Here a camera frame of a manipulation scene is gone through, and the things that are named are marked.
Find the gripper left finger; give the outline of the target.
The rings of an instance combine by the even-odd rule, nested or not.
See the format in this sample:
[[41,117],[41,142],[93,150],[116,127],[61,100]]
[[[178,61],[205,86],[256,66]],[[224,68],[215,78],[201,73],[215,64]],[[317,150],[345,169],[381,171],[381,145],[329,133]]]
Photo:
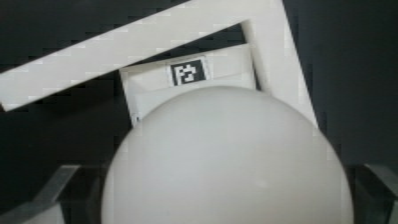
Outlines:
[[0,224],[102,224],[107,169],[66,164],[32,200],[0,215]]

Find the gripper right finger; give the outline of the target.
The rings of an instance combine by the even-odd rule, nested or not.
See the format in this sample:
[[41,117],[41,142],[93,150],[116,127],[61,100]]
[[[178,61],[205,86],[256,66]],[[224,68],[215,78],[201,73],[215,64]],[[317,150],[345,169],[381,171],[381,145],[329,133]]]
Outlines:
[[352,172],[356,224],[398,224],[398,174],[365,164]]

